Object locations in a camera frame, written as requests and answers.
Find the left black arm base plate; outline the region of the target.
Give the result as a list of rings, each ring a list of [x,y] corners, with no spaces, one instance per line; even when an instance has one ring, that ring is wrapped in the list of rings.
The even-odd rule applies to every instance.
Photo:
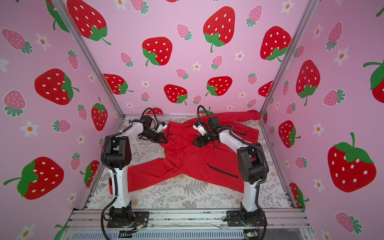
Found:
[[[109,213],[110,218],[107,228],[135,228],[142,226],[145,228],[148,224],[150,212],[115,212]]]

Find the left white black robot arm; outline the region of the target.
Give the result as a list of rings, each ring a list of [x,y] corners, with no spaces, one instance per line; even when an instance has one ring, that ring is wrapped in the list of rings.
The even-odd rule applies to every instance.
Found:
[[[130,139],[139,137],[144,141],[166,143],[162,131],[167,127],[165,122],[158,120],[154,109],[147,108],[139,119],[129,120],[126,128],[106,137],[101,152],[101,163],[109,169],[110,187],[114,197],[101,213],[101,230],[106,240],[110,237],[106,232],[105,222],[111,228],[132,228],[126,231],[128,235],[138,232],[146,225],[145,222],[139,222],[133,212],[128,190],[128,170],[132,161]]]

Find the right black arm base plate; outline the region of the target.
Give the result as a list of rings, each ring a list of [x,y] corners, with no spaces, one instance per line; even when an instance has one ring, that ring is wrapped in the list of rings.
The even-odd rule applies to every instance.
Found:
[[[227,211],[223,221],[227,222],[229,227],[265,227],[268,225],[265,214],[261,210]]]

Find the red zip-up jacket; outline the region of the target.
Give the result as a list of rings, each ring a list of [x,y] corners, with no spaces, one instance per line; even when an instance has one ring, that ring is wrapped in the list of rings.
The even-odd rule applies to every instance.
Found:
[[[165,180],[185,174],[210,184],[244,192],[244,180],[238,165],[238,149],[243,145],[230,135],[221,134],[220,144],[199,148],[193,140],[200,134],[193,128],[198,118],[182,124],[170,122],[165,130],[168,143],[164,144],[164,159],[156,159],[128,168],[123,174],[122,190],[145,189]]]

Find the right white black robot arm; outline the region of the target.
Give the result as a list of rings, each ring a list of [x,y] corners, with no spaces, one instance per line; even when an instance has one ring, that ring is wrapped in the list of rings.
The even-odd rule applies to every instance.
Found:
[[[193,125],[200,135],[195,138],[193,145],[203,148],[209,143],[219,142],[228,146],[237,154],[238,169],[244,181],[244,198],[238,211],[227,211],[224,222],[229,227],[254,227],[252,233],[246,237],[263,240],[267,232],[268,221],[265,211],[259,205],[261,184],[266,182],[269,165],[259,143],[250,143],[235,133],[234,127],[221,125],[217,117],[210,117],[206,108],[197,107],[198,120]]]

